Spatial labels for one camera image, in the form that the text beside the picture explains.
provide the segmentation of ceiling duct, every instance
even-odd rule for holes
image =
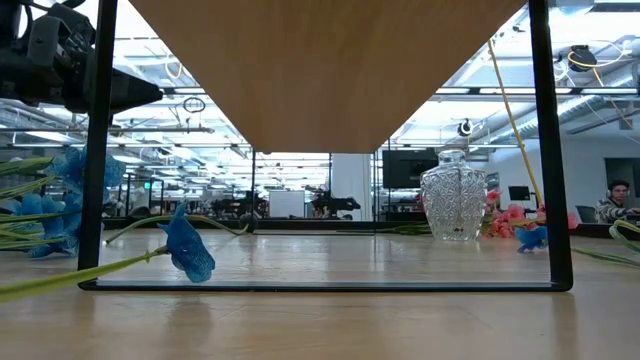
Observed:
[[[607,87],[636,87],[638,86],[636,76],[637,63],[632,64],[630,67],[624,67],[620,70],[614,71],[610,76],[607,76],[605,82],[608,83]],[[573,121],[581,116],[587,115],[591,112],[591,109],[598,111],[602,109],[608,102],[608,97],[600,95],[587,95],[567,100],[561,104],[558,104],[558,123],[560,126]],[[533,111],[519,117],[516,120],[516,127],[520,132],[520,136],[523,139],[536,136],[538,134],[538,113],[534,109]],[[513,129],[507,122],[503,127],[494,131],[491,137],[484,136],[478,139],[474,143],[476,144],[493,144],[501,143],[510,140],[513,137]]]

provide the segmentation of yellow cable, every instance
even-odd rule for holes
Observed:
[[[598,70],[596,70],[595,68],[593,68],[592,70],[593,70],[593,73],[596,75],[596,79],[598,80],[598,83],[600,84],[600,86],[604,87],[604,83],[602,82],[602,79],[600,78],[600,74],[598,74]],[[622,120],[624,120],[624,122],[627,123],[627,125],[629,126],[630,129],[633,129],[633,125],[631,124],[631,121],[629,119],[627,119],[626,116],[624,116],[624,114],[622,113],[622,110],[620,110],[618,105],[616,105],[616,103],[613,100],[611,100],[611,98],[609,98],[609,101],[611,102],[611,105],[613,105],[613,107],[616,109],[616,112],[622,118]]]
[[[540,189],[538,189],[538,183],[536,182],[536,178],[533,176],[533,170],[531,170],[531,163],[529,163],[529,157],[527,156],[527,152],[524,150],[524,144],[522,143],[520,132],[518,131],[516,122],[513,120],[513,114],[511,113],[509,100],[507,99],[507,94],[504,91],[504,84],[502,83],[502,75],[500,75],[500,68],[498,67],[498,61],[496,60],[496,55],[493,51],[493,44],[491,43],[491,40],[489,40],[487,44],[489,44],[489,53],[491,54],[491,59],[493,60],[493,68],[496,70],[496,77],[498,77],[498,83],[500,84],[500,91],[502,92],[502,100],[504,101],[504,106],[506,107],[507,114],[509,115],[509,122],[511,123],[511,127],[513,128],[513,133],[516,135],[516,139],[518,140],[518,147],[520,148],[520,152],[522,153],[522,159],[524,160],[524,165],[526,166],[527,172],[529,173],[529,179],[531,180],[531,184],[533,185],[533,190],[536,193],[536,199],[538,200],[538,204],[542,206],[544,202],[542,201],[542,196],[540,195]]]

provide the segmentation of light wooden surface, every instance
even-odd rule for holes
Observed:
[[[315,280],[546,279],[546,253],[513,240],[477,246],[429,238],[246,236],[202,231],[216,278]],[[139,230],[109,262],[162,245]],[[626,254],[612,241],[575,246]],[[103,293],[76,288],[0,304],[0,359],[636,359],[640,271],[574,256],[567,294]],[[66,272],[64,257],[0,253],[0,281]],[[154,259],[119,279],[181,279]]]
[[[131,0],[258,151],[371,153],[524,0]]]

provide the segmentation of cable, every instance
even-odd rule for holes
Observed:
[[[593,70],[593,73],[595,74],[596,79],[598,80],[598,83],[600,84],[600,86],[604,87],[604,83],[602,82],[602,79],[600,78],[600,74],[598,74],[598,70],[596,70],[595,68],[593,68],[592,70]],[[609,101],[611,102],[611,105],[613,105],[613,107],[616,109],[616,112],[622,118],[622,120],[624,120],[624,122],[627,123],[627,125],[629,126],[629,129],[633,129],[633,124],[631,124],[631,121],[629,121],[629,119],[627,119],[627,117],[624,116],[624,114],[622,113],[622,111],[620,110],[618,105],[616,105],[616,103],[613,100],[611,100],[611,98],[609,98]]]
[[[538,204],[544,204],[542,199],[542,195],[540,193],[540,189],[538,188],[538,183],[536,182],[536,178],[533,175],[533,170],[531,169],[531,163],[529,162],[529,156],[527,156],[527,151],[524,149],[524,143],[522,142],[522,138],[520,137],[520,132],[518,131],[518,127],[516,126],[516,122],[513,119],[513,114],[511,113],[511,106],[509,106],[509,99],[507,98],[507,93],[504,91],[504,83],[502,82],[502,75],[500,74],[500,68],[498,67],[498,61],[496,60],[496,54],[493,50],[493,44],[491,40],[487,42],[489,45],[489,53],[491,54],[491,59],[493,60],[493,68],[496,72],[496,77],[498,78],[498,84],[500,84],[500,91],[502,93],[502,100],[504,101],[504,106],[507,110],[507,115],[509,115],[509,123],[511,123],[511,127],[513,128],[513,133],[516,136],[516,140],[518,141],[518,147],[520,148],[520,152],[522,153],[522,159],[524,160],[524,165],[527,168],[527,173],[529,174],[529,180],[531,181],[531,185],[533,185],[533,190],[536,193],[536,199],[538,200]]]
[[[582,67],[586,67],[586,68],[597,68],[597,67],[604,67],[604,66],[607,66],[607,65],[611,65],[611,64],[613,64],[613,63],[616,63],[616,62],[620,61],[620,59],[622,59],[622,57],[626,55],[626,54],[624,53],[624,51],[621,51],[621,52],[620,52],[620,55],[619,55],[619,56],[618,56],[618,58],[617,58],[617,59],[615,59],[615,60],[611,60],[611,61],[609,61],[609,62],[607,62],[607,63],[604,63],[604,64],[591,65],[591,64],[585,64],[585,63],[581,63],[581,62],[579,62],[579,61],[575,61],[575,60],[573,60],[573,59],[571,58],[571,55],[573,55],[573,54],[575,54],[575,52],[573,52],[573,51],[572,51],[572,52],[570,52],[570,53],[569,53],[569,55],[567,55],[567,60],[571,61],[572,63],[574,63],[574,64],[576,64],[576,65],[580,65],[580,66],[582,66]]]
[[[567,75],[567,80],[569,80],[569,82],[570,82],[574,87],[576,86],[576,83],[575,83],[575,82],[573,82],[573,79],[571,79],[571,76],[568,76],[568,75]],[[592,107],[591,107],[591,105],[589,105],[589,102],[585,102],[585,105],[587,105],[587,107],[591,110],[591,112],[592,112],[592,113],[593,113],[593,114],[594,114],[598,119],[600,119],[600,120],[602,121],[602,123],[603,123],[603,124],[605,124],[605,125],[609,125],[609,123],[607,122],[607,120],[605,120],[602,116],[600,116],[600,114],[598,114],[598,112],[597,112],[597,111],[595,111],[595,109],[594,109],[594,108],[592,108]],[[624,137],[624,138],[627,138],[627,140],[631,140],[631,141],[633,141],[634,143],[636,143],[636,144],[640,145],[640,141],[638,141],[638,140],[636,140],[636,139],[634,139],[634,138],[632,138],[632,137],[630,137],[630,136],[628,136],[628,135],[625,135],[625,134],[622,134],[622,133],[620,133],[619,135],[620,135],[620,136],[622,136],[622,137]]]

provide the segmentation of person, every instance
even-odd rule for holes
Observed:
[[[612,224],[628,214],[640,213],[640,209],[627,209],[624,202],[629,196],[629,183],[624,180],[614,180],[609,184],[607,197],[598,201],[596,216],[601,224]]]

